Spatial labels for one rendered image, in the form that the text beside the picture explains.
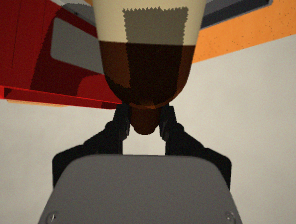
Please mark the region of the red crate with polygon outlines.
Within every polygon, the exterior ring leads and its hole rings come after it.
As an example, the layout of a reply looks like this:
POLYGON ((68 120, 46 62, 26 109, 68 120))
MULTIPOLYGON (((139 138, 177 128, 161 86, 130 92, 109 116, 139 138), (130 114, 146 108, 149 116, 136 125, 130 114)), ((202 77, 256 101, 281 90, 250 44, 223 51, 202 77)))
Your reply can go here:
POLYGON ((104 77, 96 27, 51 0, 0 0, 0 88, 17 101, 122 104, 104 77))

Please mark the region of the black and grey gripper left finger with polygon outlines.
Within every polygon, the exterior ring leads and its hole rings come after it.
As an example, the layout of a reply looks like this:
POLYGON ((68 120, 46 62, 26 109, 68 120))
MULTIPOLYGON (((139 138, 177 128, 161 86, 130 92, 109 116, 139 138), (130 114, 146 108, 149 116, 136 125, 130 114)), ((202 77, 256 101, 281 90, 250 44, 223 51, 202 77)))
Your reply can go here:
POLYGON ((123 154, 123 141, 130 131, 129 105, 117 104, 114 117, 105 129, 86 140, 82 145, 56 154, 52 159, 53 189, 65 168, 75 159, 94 154, 123 154), (101 151, 102 150, 102 151, 101 151))

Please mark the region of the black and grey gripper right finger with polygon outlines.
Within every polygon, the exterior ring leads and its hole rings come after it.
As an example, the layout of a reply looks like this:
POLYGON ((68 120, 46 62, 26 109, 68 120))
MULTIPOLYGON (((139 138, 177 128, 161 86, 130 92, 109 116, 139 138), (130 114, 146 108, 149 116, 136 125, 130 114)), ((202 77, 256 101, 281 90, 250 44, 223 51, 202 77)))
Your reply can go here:
POLYGON ((232 162, 230 159, 210 148, 184 131, 182 124, 177 123, 173 106, 169 103, 161 107, 160 137, 165 143, 165 155, 194 156, 212 162, 221 172, 230 191, 232 162), (187 153, 186 153, 187 152, 187 153))

